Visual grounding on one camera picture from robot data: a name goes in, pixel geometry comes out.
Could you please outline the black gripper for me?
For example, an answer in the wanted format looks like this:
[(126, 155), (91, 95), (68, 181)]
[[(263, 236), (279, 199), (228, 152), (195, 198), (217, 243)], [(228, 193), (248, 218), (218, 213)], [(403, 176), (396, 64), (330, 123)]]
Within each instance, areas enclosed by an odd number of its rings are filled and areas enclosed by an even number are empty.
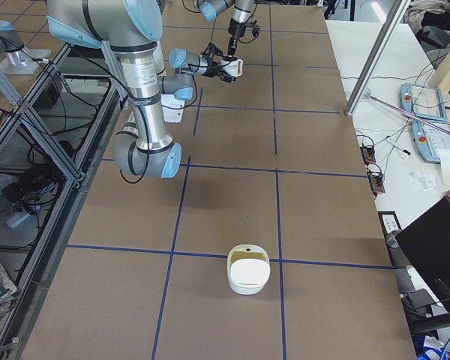
[(232, 36), (229, 39), (227, 55), (234, 56), (236, 54), (238, 39), (241, 37), (242, 24), (240, 22), (230, 22), (228, 28), (229, 34)]
[(210, 58), (202, 57), (202, 75), (209, 78), (219, 77), (225, 83), (234, 83), (237, 80), (236, 76), (221, 72), (222, 69), (233, 69), (234, 66), (235, 62), (233, 60), (222, 60), (221, 63), (217, 63)]

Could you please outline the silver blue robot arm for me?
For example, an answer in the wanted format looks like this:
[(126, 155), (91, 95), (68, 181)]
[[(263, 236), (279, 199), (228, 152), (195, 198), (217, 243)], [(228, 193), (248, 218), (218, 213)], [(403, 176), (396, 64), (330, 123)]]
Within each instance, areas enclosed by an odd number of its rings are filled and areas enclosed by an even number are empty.
[(254, 13), (257, 8), (257, 3), (252, 0), (206, 0), (198, 1), (197, 9), (208, 21), (214, 21), (224, 11), (232, 8), (232, 15), (229, 21), (228, 32), (230, 39), (227, 48), (227, 55), (234, 56), (236, 54), (237, 46), (242, 42), (247, 29), (251, 30), (254, 41), (260, 36), (261, 28), (254, 20)]

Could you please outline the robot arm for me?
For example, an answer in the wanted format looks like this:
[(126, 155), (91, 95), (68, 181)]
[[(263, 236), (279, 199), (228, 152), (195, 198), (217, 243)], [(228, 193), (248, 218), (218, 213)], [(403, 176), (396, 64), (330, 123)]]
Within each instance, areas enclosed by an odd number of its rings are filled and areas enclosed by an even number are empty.
[(154, 52), (163, 34), (156, 1), (48, 1), (50, 33), (69, 44), (99, 49), (108, 42), (124, 76), (124, 89), (133, 101), (132, 124), (115, 135), (114, 161), (123, 173), (172, 178), (179, 171), (182, 147), (166, 129), (161, 96), (178, 94), (186, 76), (220, 77), (231, 83), (242, 73), (235, 56), (210, 51), (195, 55), (182, 49), (169, 54), (175, 76), (158, 76)]

